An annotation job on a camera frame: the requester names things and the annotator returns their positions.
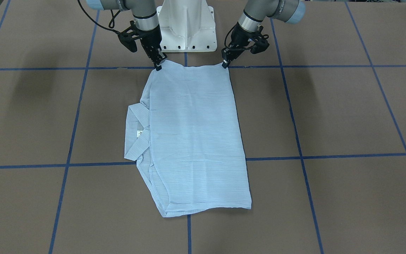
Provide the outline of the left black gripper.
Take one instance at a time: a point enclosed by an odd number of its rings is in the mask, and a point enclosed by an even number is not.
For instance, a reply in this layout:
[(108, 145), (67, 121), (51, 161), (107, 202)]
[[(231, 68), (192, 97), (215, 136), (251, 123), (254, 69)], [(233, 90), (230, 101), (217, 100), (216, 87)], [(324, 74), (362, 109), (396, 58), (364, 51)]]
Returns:
[(269, 48), (268, 34), (262, 34), (264, 27), (254, 28), (253, 32), (244, 30), (239, 23), (228, 32), (224, 39), (224, 48), (221, 50), (223, 58), (222, 67), (227, 69), (230, 63), (237, 59), (244, 51), (251, 54), (262, 53)]

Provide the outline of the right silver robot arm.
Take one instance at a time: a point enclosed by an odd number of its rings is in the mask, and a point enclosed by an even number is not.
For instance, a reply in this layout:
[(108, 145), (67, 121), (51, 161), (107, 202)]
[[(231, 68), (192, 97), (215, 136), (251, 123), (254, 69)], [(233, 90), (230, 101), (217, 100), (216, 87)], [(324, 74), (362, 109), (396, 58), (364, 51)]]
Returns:
[(87, 5), (94, 10), (118, 10), (119, 13), (131, 10), (133, 20), (129, 27), (117, 31), (111, 27), (105, 30), (114, 32), (120, 43), (132, 53), (137, 52), (136, 41), (139, 40), (156, 71), (162, 69), (167, 55), (162, 52), (159, 15), (153, 0), (87, 0)]

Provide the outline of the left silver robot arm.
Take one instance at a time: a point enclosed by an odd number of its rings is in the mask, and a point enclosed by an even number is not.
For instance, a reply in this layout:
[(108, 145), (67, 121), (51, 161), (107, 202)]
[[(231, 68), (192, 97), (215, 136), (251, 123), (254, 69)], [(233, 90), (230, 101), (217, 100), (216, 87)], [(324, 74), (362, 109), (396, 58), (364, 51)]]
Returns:
[(300, 0), (249, 0), (239, 20), (224, 39), (221, 66), (227, 69), (232, 61), (247, 50), (251, 54), (258, 54), (269, 48), (269, 35), (262, 33), (264, 27), (261, 23), (264, 19), (298, 24), (305, 12), (306, 5)]

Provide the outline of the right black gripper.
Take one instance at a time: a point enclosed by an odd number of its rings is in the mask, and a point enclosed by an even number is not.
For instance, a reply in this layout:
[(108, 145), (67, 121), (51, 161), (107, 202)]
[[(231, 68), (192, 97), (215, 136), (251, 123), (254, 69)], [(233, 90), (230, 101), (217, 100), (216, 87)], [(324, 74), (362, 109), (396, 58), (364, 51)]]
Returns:
[(142, 30), (140, 25), (130, 21), (130, 26), (118, 33), (118, 39), (128, 50), (137, 52), (136, 40), (140, 41), (148, 58), (153, 62), (157, 71), (162, 69), (162, 64), (167, 59), (167, 55), (161, 50), (162, 41), (160, 26), (156, 25), (152, 29)]

